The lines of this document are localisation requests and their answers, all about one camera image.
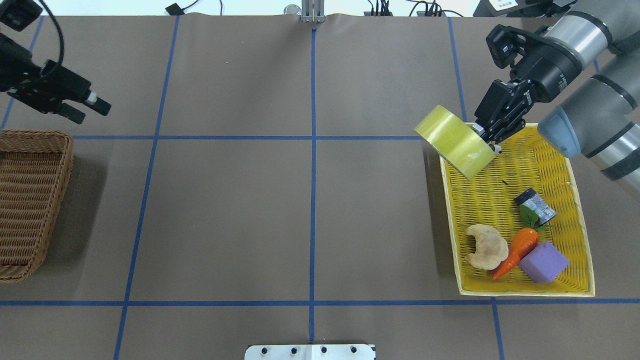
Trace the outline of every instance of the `brown wicker basket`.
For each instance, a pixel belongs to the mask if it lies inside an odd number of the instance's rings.
[[[73,162],[66,133],[0,135],[0,283],[23,281],[44,262]]]

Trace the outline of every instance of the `carrot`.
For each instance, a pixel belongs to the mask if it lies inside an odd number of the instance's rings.
[[[516,266],[538,244],[538,232],[530,227],[522,228],[511,240],[509,256],[493,271],[492,279],[498,279]]]
[[[538,221],[538,214],[528,207],[520,206],[520,219],[522,221],[523,228],[516,234],[511,240],[509,245],[509,256],[493,270],[492,279],[496,280],[504,274],[511,271],[522,258],[533,250],[538,244],[538,231],[545,228],[545,226],[536,227]]]

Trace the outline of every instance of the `basket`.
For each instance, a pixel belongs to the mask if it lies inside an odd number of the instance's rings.
[[[44,262],[73,161],[66,133],[0,135],[0,283],[23,281]]]
[[[449,216],[458,289],[463,295],[595,296],[593,264],[575,178],[568,159],[560,155],[529,125],[501,143],[504,149],[471,180],[443,158],[440,169]],[[476,251],[467,228],[474,224],[495,227],[508,242],[522,228],[513,199],[528,188],[536,190],[557,211],[552,227],[540,233],[570,264],[550,283],[533,282],[518,266],[500,279],[476,269],[464,259]]]

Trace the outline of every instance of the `purple cube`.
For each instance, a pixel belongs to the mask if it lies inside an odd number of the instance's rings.
[[[568,265],[569,259],[547,241],[539,243],[518,263],[533,282],[552,282]]]

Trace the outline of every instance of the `gray table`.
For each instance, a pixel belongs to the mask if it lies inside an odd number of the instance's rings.
[[[6,112],[7,128],[68,131],[77,159],[47,261],[0,287],[2,358],[242,359],[309,341],[376,344],[379,359],[640,357],[640,204],[584,158],[596,297],[457,294],[442,185],[413,128],[437,104],[473,121],[507,77],[486,34],[540,21],[60,22],[65,65],[113,109],[82,126]],[[53,26],[36,29],[10,36],[56,58]]]

